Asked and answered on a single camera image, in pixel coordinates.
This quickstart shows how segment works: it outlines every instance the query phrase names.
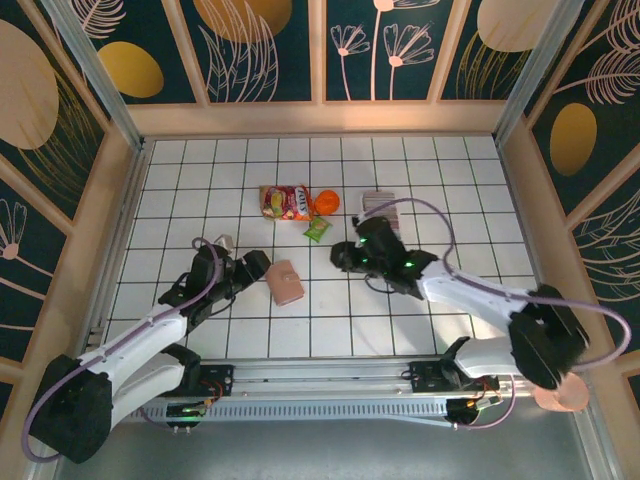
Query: white tile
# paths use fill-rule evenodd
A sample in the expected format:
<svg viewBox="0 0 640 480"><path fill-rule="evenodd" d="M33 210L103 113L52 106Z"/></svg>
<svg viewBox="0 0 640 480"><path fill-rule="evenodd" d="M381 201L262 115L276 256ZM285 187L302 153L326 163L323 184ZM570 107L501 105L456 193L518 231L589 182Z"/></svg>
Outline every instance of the white tile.
<svg viewBox="0 0 640 480"><path fill-rule="evenodd" d="M244 163L246 156L246 140L218 140L216 163Z"/></svg>
<svg viewBox="0 0 640 480"><path fill-rule="evenodd" d="M145 190L173 190L178 184L180 165L151 165L144 184Z"/></svg>
<svg viewBox="0 0 640 480"><path fill-rule="evenodd" d="M271 247L273 245L274 222L261 217L240 219L239 247Z"/></svg>
<svg viewBox="0 0 640 480"><path fill-rule="evenodd" d="M273 261L289 260L302 280L309 279L310 247L277 247L273 251Z"/></svg>
<svg viewBox="0 0 640 480"><path fill-rule="evenodd" d="M249 140L247 162L275 162L277 160L277 138L252 138Z"/></svg>
<svg viewBox="0 0 640 480"><path fill-rule="evenodd" d="M342 272L331 263L330 255L331 247L311 247L311 278L346 280L346 272Z"/></svg>
<svg viewBox="0 0 640 480"><path fill-rule="evenodd" d="M269 357L309 356L310 320L308 318L274 318L271 320L270 334Z"/></svg>
<svg viewBox="0 0 640 480"><path fill-rule="evenodd" d="M384 288L382 282L376 288ZM349 280L351 315L388 315L389 295L367 287L364 280Z"/></svg>
<svg viewBox="0 0 640 480"><path fill-rule="evenodd" d="M390 317L353 317L354 355L393 355Z"/></svg>
<svg viewBox="0 0 640 480"><path fill-rule="evenodd" d="M447 212L448 207L443 187L411 187L411 192L413 193L413 198L429 202L441 212ZM422 205L418 202L413 205L416 209L416 213L434 213L433 209L426 205Z"/></svg>
<svg viewBox="0 0 640 480"><path fill-rule="evenodd" d="M457 244L489 241L484 215L481 213L452 213L451 223Z"/></svg>
<svg viewBox="0 0 640 480"><path fill-rule="evenodd" d="M366 186L375 190L376 174L373 162L344 162L342 169L345 186Z"/></svg>
<svg viewBox="0 0 640 480"><path fill-rule="evenodd" d="M175 191L149 190L142 192L138 218L169 218Z"/></svg>
<svg viewBox="0 0 640 480"><path fill-rule="evenodd" d="M220 235L231 235L233 244L238 244L239 218L207 218L204 221L204 238L213 242Z"/></svg>
<svg viewBox="0 0 640 480"><path fill-rule="evenodd" d="M276 164L258 163L247 164L244 174L244 188L257 188L262 185L276 184Z"/></svg>
<svg viewBox="0 0 640 480"><path fill-rule="evenodd" d="M483 137L465 137L470 158L498 158L496 145L490 135Z"/></svg>
<svg viewBox="0 0 640 480"><path fill-rule="evenodd" d="M138 219L133 227L129 248L164 248L168 218Z"/></svg>
<svg viewBox="0 0 640 480"><path fill-rule="evenodd" d="M444 259L445 253L449 250L449 245L425 245L422 247L422 250L426 250L429 253L433 253L440 259ZM454 268L460 268L460 262L458 262L458 249L453 248L449 257L447 258L447 262Z"/></svg>
<svg viewBox="0 0 640 480"><path fill-rule="evenodd" d="M473 185L473 173L468 160L441 160L440 172L445 185Z"/></svg>
<svg viewBox="0 0 640 480"><path fill-rule="evenodd" d="M311 240L311 245L334 245L338 242L344 242L346 240L345 218L342 216L329 216L322 218L328 221L331 226L324 232L324 235L322 235L319 242ZM349 228L353 230L351 223L349 223Z"/></svg>
<svg viewBox="0 0 640 480"><path fill-rule="evenodd" d="M371 139L368 137L347 137L342 139L343 160L373 160Z"/></svg>
<svg viewBox="0 0 640 480"><path fill-rule="evenodd" d="M174 218L204 217L208 197L208 190L178 190L171 216Z"/></svg>
<svg viewBox="0 0 640 480"><path fill-rule="evenodd" d="M416 230L416 219L413 215L400 215L400 239L406 244L418 244L418 231Z"/></svg>
<svg viewBox="0 0 640 480"><path fill-rule="evenodd" d="M275 222L275 245L279 247L301 247L309 245L309 237L304 235L309 229L307 222L281 220Z"/></svg>
<svg viewBox="0 0 640 480"><path fill-rule="evenodd" d="M345 213L347 215L356 215L362 212L362 195L365 192L375 190L375 187L346 187L344 189L344 203Z"/></svg>
<svg viewBox="0 0 640 480"><path fill-rule="evenodd" d="M140 319L153 306L154 283L121 283L111 318Z"/></svg>
<svg viewBox="0 0 640 480"><path fill-rule="evenodd" d="M376 160L404 160L402 137L374 137L373 158Z"/></svg>
<svg viewBox="0 0 640 480"><path fill-rule="evenodd" d="M311 160L342 160L342 149L339 138L312 138Z"/></svg>
<svg viewBox="0 0 640 480"><path fill-rule="evenodd" d="M342 162L313 162L311 185L314 187L342 186Z"/></svg>
<svg viewBox="0 0 640 480"><path fill-rule="evenodd" d="M473 333L475 333L475 337L480 340L505 336L505 333L501 332L499 328L480 317L474 317L472 315L471 323L473 324Z"/></svg>
<svg viewBox="0 0 640 480"><path fill-rule="evenodd" d="M278 185L309 185L309 162L278 164Z"/></svg>
<svg viewBox="0 0 640 480"><path fill-rule="evenodd" d="M245 188L242 190L242 216L257 217L262 215L260 201L259 188Z"/></svg>
<svg viewBox="0 0 640 480"><path fill-rule="evenodd" d="M115 320L109 322L109 328L107 329L106 340L104 343L110 342L118 335L123 334L131 327L133 327L136 323L138 323L138 320Z"/></svg>
<svg viewBox="0 0 640 480"><path fill-rule="evenodd" d="M238 294L236 302L231 307L231 319L234 318L264 318L269 317L271 292L266 282L255 282L245 291Z"/></svg>
<svg viewBox="0 0 640 480"><path fill-rule="evenodd" d="M309 139L308 138L281 138L278 150L280 162L308 162Z"/></svg>
<svg viewBox="0 0 640 480"><path fill-rule="evenodd" d="M431 318L436 337L436 353L442 355L460 337L473 338L469 315L434 315Z"/></svg>
<svg viewBox="0 0 640 480"><path fill-rule="evenodd" d="M407 160L436 159L436 149L432 137L404 137Z"/></svg>
<svg viewBox="0 0 640 480"><path fill-rule="evenodd" d="M407 163L411 185L442 185L438 162L423 160Z"/></svg>
<svg viewBox="0 0 640 480"><path fill-rule="evenodd" d="M497 275L496 261L491 245L458 245L462 270L472 275Z"/></svg>
<svg viewBox="0 0 640 480"><path fill-rule="evenodd" d="M392 315L424 315L424 318L429 318L430 311L427 300L420 300L412 295L394 293L389 296L389 301Z"/></svg>
<svg viewBox="0 0 640 480"><path fill-rule="evenodd" d="M268 345L268 318L248 318L229 322L227 358L266 358Z"/></svg>
<svg viewBox="0 0 640 480"><path fill-rule="evenodd" d="M165 250L160 270L160 281L175 282L184 272L191 270L196 251L188 249Z"/></svg>
<svg viewBox="0 0 640 480"><path fill-rule="evenodd" d="M500 160L471 160L471 166L478 185L506 185Z"/></svg>
<svg viewBox="0 0 640 480"><path fill-rule="evenodd" d="M436 153L440 160L469 158L462 137L435 137Z"/></svg>
<svg viewBox="0 0 640 480"><path fill-rule="evenodd" d="M447 205L450 213L481 212L480 198L475 186L471 187L444 187L447 195Z"/></svg>
<svg viewBox="0 0 640 480"><path fill-rule="evenodd" d="M271 300L271 318L302 318L309 316L309 282L303 280L302 288L304 289L304 297L293 303L278 307L273 299Z"/></svg>
<svg viewBox="0 0 640 480"><path fill-rule="evenodd" d="M311 319L311 356L346 357L351 355L349 317Z"/></svg>
<svg viewBox="0 0 640 480"><path fill-rule="evenodd" d="M226 320L205 320L189 335L188 348L203 359L226 357L229 322Z"/></svg>
<svg viewBox="0 0 640 480"><path fill-rule="evenodd" d="M404 162L376 161L375 167L378 185L409 185L409 175Z"/></svg>
<svg viewBox="0 0 640 480"><path fill-rule="evenodd" d="M231 217L240 215L242 202L242 190L210 190L207 205L207 217ZM258 196L254 199L254 205L259 215Z"/></svg>
<svg viewBox="0 0 640 480"><path fill-rule="evenodd" d="M309 290L313 317L349 315L349 289L346 280L313 281Z"/></svg>
<svg viewBox="0 0 640 480"><path fill-rule="evenodd" d="M156 282L162 250L129 250L122 272L123 282Z"/></svg>
<svg viewBox="0 0 640 480"><path fill-rule="evenodd" d="M500 275L533 275L531 261L524 243L495 244L493 250Z"/></svg>
<svg viewBox="0 0 640 480"><path fill-rule="evenodd" d="M213 167L211 188L242 188L244 164L218 164Z"/></svg>
<svg viewBox="0 0 640 480"><path fill-rule="evenodd" d="M487 213L492 242L522 242L522 231L515 213Z"/></svg>
<svg viewBox="0 0 640 480"><path fill-rule="evenodd" d="M209 188L211 181L211 164L183 165L180 171L178 189L181 188Z"/></svg>
<svg viewBox="0 0 640 480"><path fill-rule="evenodd" d="M416 221L421 245L451 242L449 229L438 215L418 215Z"/></svg>
<svg viewBox="0 0 640 480"><path fill-rule="evenodd" d="M159 140L153 147L151 163L182 163L184 140Z"/></svg>
<svg viewBox="0 0 640 480"><path fill-rule="evenodd" d="M431 319L428 316L392 317L396 355L433 355Z"/></svg>
<svg viewBox="0 0 640 480"><path fill-rule="evenodd" d="M215 140L189 140L184 151L184 163L213 163Z"/></svg>
<svg viewBox="0 0 640 480"><path fill-rule="evenodd" d="M513 212L513 200L505 185L478 186L482 209L485 212Z"/></svg>
<svg viewBox="0 0 640 480"><path fill-rule="evenodd" d="M190 248L191 241L202 235L204 218L172 218L167 248Z"/></svg>

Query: gold circle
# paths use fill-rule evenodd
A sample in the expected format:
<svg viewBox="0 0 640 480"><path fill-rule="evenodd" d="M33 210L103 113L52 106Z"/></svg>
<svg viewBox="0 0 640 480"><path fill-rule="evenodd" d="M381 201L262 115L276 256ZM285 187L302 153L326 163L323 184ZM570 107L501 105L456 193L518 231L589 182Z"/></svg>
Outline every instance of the gold circle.
<svg viewBox="0 0 640 480"><path fill-rule="evenodd" d="M31 37L0 20L0 138L32 150L58 121L58 85L47 56Z"/></svg>
<svg viewBox="0 0 640 480"><path fill-rule="evenodd" d="M204 23L222 38L239 43L264 40L261 30L251 28L245 2L256 17L264 18L274 37L289 23L291 0L194 0L193 3Z"/></svg>
<svg viewBox="0 0 640 480"><path fill-rule="evenodd" d="M538 43L558 0L482 0L478 35L499 52L524 52Z"/></svg>
<svg viewBox="0 0 640 480"><path fill-rule="evenodd" d="M587 163L596 145L598 124L589 107L570 103L551 128L551 163L561 175L571 176Z"/></svg>
<svg viewBox="0 0 640 480"><path fill-rule="evenodd" d="M126 95L153 97L164 86L158 62L133 43L108 43L98 51L98 57L118 91Z"/></svg>

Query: snack bag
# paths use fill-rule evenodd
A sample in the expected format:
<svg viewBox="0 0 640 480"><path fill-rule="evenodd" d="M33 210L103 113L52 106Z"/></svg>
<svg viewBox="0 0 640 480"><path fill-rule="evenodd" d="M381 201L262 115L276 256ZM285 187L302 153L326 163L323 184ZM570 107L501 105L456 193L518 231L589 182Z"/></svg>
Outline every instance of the snack bag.
<svg viewBox="0 0 640 480"><path fill-rule="evenodd" d="M260 187L260 209L274 220L313 220L311 195L304 185Z"/></svg>

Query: small box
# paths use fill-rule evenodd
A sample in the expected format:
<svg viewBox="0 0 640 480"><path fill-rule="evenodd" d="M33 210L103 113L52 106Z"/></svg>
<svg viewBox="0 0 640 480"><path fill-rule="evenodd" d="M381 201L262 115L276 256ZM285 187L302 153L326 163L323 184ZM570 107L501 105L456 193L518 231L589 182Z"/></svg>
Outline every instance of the small box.
<svg viewBox="0 0 640 480"><path fill-rule="evenodd" d="M272 264L265 277L277 306L283 307L304 297L300 277L289 260Z"/></svg>

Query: black grid line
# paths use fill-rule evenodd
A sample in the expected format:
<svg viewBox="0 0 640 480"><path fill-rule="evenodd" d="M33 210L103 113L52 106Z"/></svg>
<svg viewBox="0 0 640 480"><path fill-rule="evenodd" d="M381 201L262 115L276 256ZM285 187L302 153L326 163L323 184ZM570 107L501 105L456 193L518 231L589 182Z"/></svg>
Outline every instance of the black grid line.
<svg viewBox="0 0 640 480"><path fill-rule="evenodd" d="M308 149L309 149L309 160L307 162L308 164L308 175L309 175L309 187L311 187L313 185L313 189L317 189L318 191L321 191L323 189L333 189L336 190L338 192L342 192L342 196L343 199L346 200L346 193L347 190L350 188L350 193L357 193L354 192L354 189L359 189L362 190L362 192L367 191L367 190L373 190L375 188L375 190L384 190L385 188L389 187L389 188L393 188L393 189L400 189L400 188L404 188L406 190L408 190L409 194L411 196L414 195L415 193L415 188L417 187L441 187L443 189L443 193L444 193L444 201L446 204L446 212L445 214L447 215L447 218L449 219L449 221L451 221L451 212L449 211L449 199L447 198L447 194L446 191L443 187L448 186L448 185L455 185L456 187L462 187L462 186L467 186L467 187L474 187L476 194L478 195L478 198L480 199L480 211L478 211L477 209L475 211L460 211L460 212L456 212L456 214L482 214L483 215L483 220L485 223L485 228L487 229L487 233L489 235L488 237L488 241L483 241L483 242L478 242L478 241L474 241L474 242L469 242L469 243L460 243L460 242L456 242L456 243L460 243L461 245L491 245L492 247L492 252L493 252L493 256L494 256L494 263L495 263L495 267L496 267L496 271L498 272L495 275L484 275L484 277L491 277L492 280L499 280L499 281L504 281L505 279L508 278L523 278L523 279L527 279L527 278L532 278L535 279L535 276L532 275L528 275L528 274L518 274L518 275L502 275L500 272L500 269L498 267L497 264L497 259L496 259L496 252L494 249L494 245L498 245L498 244L525 244L526 246L526 242L525 241L514 241L514 242L493 242L492 241L492 237L491 234L489 232L489 227L488 227L488 222L487 222L487 217L486 214L487 212L485 212L485 208L484 205L482 204L482 200L480 197L480 186L482 187L491 187L491 186L502 186L504 187L505 184L507 185L507 187L509 187L509 184L506 180L497 180L496 177L496 181L495 183L483 183L482 185L478 185L477 184L477 175L476 172L473 170L473 166L472 166L472 160L475 159L471 159L471 158L467 158L467 159L446 159L447 162L462 162L462 161L466 161L467 164L470 166L471 172L472 172L472 176L469 176L469 179L473 178L474 182L467 182L464 184L445 184L444 178L443 178L443 174L442 174L442 170L441 170L441 160L445 160L445 159L440 159L440 156L437 155L437 145L435 144L435 140L433 137L425 137L425 138L430 138L430 141L432 142L432 144L434 145L434 150L436 151L436 157L435 159L408 159L407 158L407 147L405 145L405 141L404 141L404 137L400 137L401 142L402 142L402 148L403 148L403 156L404 158L391 158L391 159L387 159L387 158L378 158L378 156L376 155L376 151L375 151L375 146L374 146L374 141L373 141L373 136L369 136L368 138L368 142L366 143L370 143L370 148L371 148L371 157L372 158L367 158L367 159L359 159L359 160L345 160L344 159L344 144L343 144L343 138L342 137L338 137L338 141L340 142L340 167L341 167L341 185L331 185L331 186L319 186L319 185L315 185L313 182L313 178L312 178L312 170L314 168L316 168L313 163L325 163L324 159L320 160L312 160L311 158L311 141L308 142ZM213 157L214 160L213 162L211 161L199 161L199 159L192 159L195 161L190 161L189 165L191 164L211 164L211 172L210 172L210 178L209 178L209 184L208 184L208 188L181 188L179 186L179 182L180 182L180 177L183 175L183 165L185 164L185 155L186 155L186 147L188 145L188 142L185 142L184 146L183 146L183 153L182 153L182 159L181 162L178 163L162 163L162 164L154 164L153 163L153 159L149 164L149 168L147 169L146 172L146 176L145 176L145 180L144 180L144 187L143 187L143 194L145 192L161 192L161 191L167 191L167 192L172 192L173 193L173 198L171 199L171 213L170 215L167 216L149 216L149 215L144 215L141 216L140 214L140 207L141 207L141 201L142 201L142 196L140 197L140 201L138 202L138 207L136 209L136 214L134 216L134 222L137 221L138 219L154 219L154 220L169 220L169 228L167 228L167 232L165 235L165 241L164 241L164 247L163 248L131 248L130 245L127 248L127 251L125 252L124 258L123 258L123 267L121 269L121 273L120 273L120 277L118 279L118 285L116 288L116 293L114 295L115 301L113 302L113 307L111 310L111 313L114 313L113 308L115 308L116 303L117 303L117 299L118 299L118 295L121 292L121 287L126 288L126 285L128 284L151 284L153 283L153 280L151 281L140 281L140 282L123 282L122 281L122 275L124 274L124 267L126 266L126 262L127 259L129 258L129 250L133 250L133 251L144 251L144 250L162 250L162 255L160 256L160 265L158 267L158 274L157 274L157 281L156 281L156 286L155 286L155 291L154 291L154 298L157 296L158 292L160 289L164 288L164 286L166 286L165 284L170 284L170 282L161 282L160 278L161 278L161 272L162 272L162 267L164 265L164 263L167 261L167 257L165 257L166 255L166 251L167 250L190 250L190 248L188 246L185 246L184 248L167 248L167 242L168 242L168 235L170 232L170 224L171 224L171 220L172 219L176 219L176 218L189 218L189 219L200 219L203 220L203 225L202 225L202 233L204 234L206 231L206 225L207 225L207 220L209 221L214 221L215 219L237 219L238 220L238 224L237 224L237 235L236 235L236 243L240 244L240 231L241 231L241 226L242 226L242 222L245 219L250 219L250 218L261 218L262 216L259 214L254 214L254 212L251 212L252 214L243 214L242 208L240 209L240 212L237 215L225 215L225 212L221 212L220 209L218 209L216 212L221 213L222 215L211 215L212 213L216 213L216 212L212 212L212 210L209 208L209 202L212 196L212 190L213 190L213 179L214 179L214 175L215 175L215 170L216 170L216 166L220 166L220 165L231 165L231 164L237 164L238 167L234 167L235 168L235 172L236 172L236 182L238 182L238 185L228 185L228 186L222 186L222 187L216 187L216 190L239 190L240 191L240 201L242 202L244 200L245 194L247 193L248 190L258 190L257 187L253 186L253 187L248 187L247 186L247 182L246 182L246 176L249 172L250 169L253 168L253 164L255 163L256 165L258 164L262 164L262 163L276 163L275 166L275 174L276 174L276 183L278 182L278 176L282 173L280 170L280 165L279 165L279 160L280 160L280 155L281 155L281 147L280 147L280 139L277 139L277 157L278 161L272 161L272 162L253 162L253 161L249 161L249 141L245 142L244 148L245 148L245 158L244 158L244 162L239 161L239 162L220 162L217 161L215 159L216 156L218 156L218 142L215 143L215 147L213 149ZM464 144L465 144L465 149L467 151L468 154L468 145L466 143L466 140L463 140ZM378 174L379 174L379 167L380 165L378 165L378 162L383 161L383 162L387 162L387 161L394 161L394 162L404 162L402 165L404 165L404 168L406 170L406 176L407 176L407 181L406 183L403 183L401 185L386 185L387 183L390 183L393 181L393 177L385 177L385 178L389 178L388 181L382 181L381 179L378 178ZM422 162L432 162L435 161L437 162L438 168L440 169L440 183L437 185L433 185L432 183L428 183L426 185L424 185L424 181L420 181L419 179L412 179L410 176L410 166L411 164L409 162L413 162L413 161L422 161ZM374 173L374 177L373 177L373 182L374 185L354 185L354 186L347 186L345 185L345 162L372 162L372 166L373 166L373 173ZM304 163L304 161L298 161L298 162L286 162L285 165L282 165L282 168L286 168L286 164L288 163ZM175 165L180 165L180 167L178 168L178 178L176 181L176 185L174 188L146 188L147 186L147 182L148 182L148 178L149 178L149 172L150 172L150 168L153 165L162 165L162 166L168 166L168 165L174 165L173 170L172 170L172 174L175 175ZM242 183L240 186L240 171L242 171ZM207 194L204 195L204 193L199 193L197 194L199 197L198 202L201 202L204 200L204 198L206 198L206 205L204 206L204 215L196 215L196 216L188 216L189 212L188 211L176 211L176 200L177 200L177 192L178 191L207 191ZM168 205L169 203L169 195L165 195L163 197L163 201L166 202L166 205ZM343 233L347 234L349 232L348 228L350 227L351 223L349 221L349 219L352 217L353 213L346 213L346 208L345 208L345 213L342 214L335 214L332 215L330 217L330 221L334 221L336 226L342 225L343 227ZM422 248L424 247L426 250L429 250L429 246L433 246L434 248L437 246L439 247L439 249L443 246L442 242L434 242L434 243L427 243L428 240L425 238L421 238L424 235L420 235L420 230L418 228L418 222L421 220L421 218L426 218L426 215L435 215L434 213L430 213L430 212L416 212L416 206L412 205L411 211L408 213L400 213L399 215L401 215L403 218L406 219L406 216L408 215L413 215L414 216L414 221L413 224L415 226L416 229L416 242L417 243L411 243L411 244L406 244L406 246L408 248ZM269 244L269 246L265 247L265 246L247 246L247 245L242 245L241 250L250 250L250 249L260 249L260 250L265 250L265 251L269 251L271 252L271 257L272 260L275 260L275 254L276 254L276 248L281 249L279 250L281 255L286 256L286 249L287 248L307 248L308 251L308 262L309 262L309 269L310 269L310 274L307 275L303 275L302 277L308 277L308 278L301 278L301 280L307 282L308 285L308 308L309 311L307 313L307 318L309 319L309 356L313 357L313 329L312 329L312 322L314 320L314 318L344 318L346 317L346 312L348 311L348 315L349 315L349 335L350 335L350 348L351 348L351 355L354 355L354 337L353 337L353 318L359 318L359 317L388 317L389 321L390 321L390 332L391 332L391 342L392 342L392 348L393 348L393 353L396 354L397 350L396 350L396 334L398 332L394 331L394 325L393 325L393 317L404 317L404 316L415 316L415 317L421 317L424 318L425 316L429 317L429 321L431 323L431 331L432 331L432 336L433 336L433 341L434 341L434 345L437 343L436 339L435 339L435 327L433 322L431 322L431 318L434 316L446 316L446 315L460 315L460 313L433 313L433 308L431 306L431 303L428 302L428 310L425 309L425 312L422 314L396 314L392 311L392 305L391 305L391 297L390 295L387 294L387 305L388 305L388 311L389 314L384 314L384 315L354 315L353 314L353 310L352 310L352 299L351 299L351 295L352 295L352 291L350 288L350 283L352 280L356 280L356 278L354 277L354 275L346 275L346 282L347 282L347 301L349 302L347 306L345 306L345 312L343 312L342 314L334 314L334 315L322 315L321 311L319 310L317 312L317 314L314 315L314 311L313 311L313 285L319 285L319 283L313 283L313 282L323 282L323 281L344 281L345 280L345 276L344 274L341 274L341 276L338 276L338 271L336 270L336 275L328 275L329 278L322 278L322 279L316 279L313 278L313 270L314 270L314 266L312 264L312 260L313 260L313 255L312 253L314 252L312 250L312 248L317 248L317 247L322 247L322 248L326 248L327 245L318 245L318 244L314 244L313 242L311 242L310 240L307 241L306 245L277 245L276 244L276 227L274 227L274 229L272 230L272 237L271 237L271 244ZM456 257L458 260L458 263L460 263L461 259L460 259L460 253L458 252L457 248L456 248ZM121 310L121 315L125 314L127 310ZM232 320L244 320L244 319L251 319L251 318L257 318L255 316L255 314L253 314L254 316L235 316L234 312L233 312L233 307L230 309L229 311L229 316L227 318L215 318L215 319L208 319L208 320L213 320L213 321L226 321L227 322L227 338L226 338L226 342L224 343L224 357L228 358L228 351L229 351L229 343L230 343L230 333L231 333L231 326L232 326ZM296 315L296 317L300 317L300 318L305 318L304 315L300 316L300 315ZM273 319L280 319L280 318L291 318L290 315L279 315L276 314L276 312L274 311L274 307L273 307L273 299L272 296L270 295L270 305L269 305L269 314L268 314L268 318L269 318L269 328L268 328L268 332L267 332L267 357L271 356L271 330L272 330L272 320ZM474 329L474 325L473 325L473 320L471 319L471 317L469 317L470 319L470 325L471 325L471 329L473 331L473 334L475 336L475 329ZM128 319L114 319L114 318L110 318L110 321L122 321L122 320L128 320Z"/></svg>

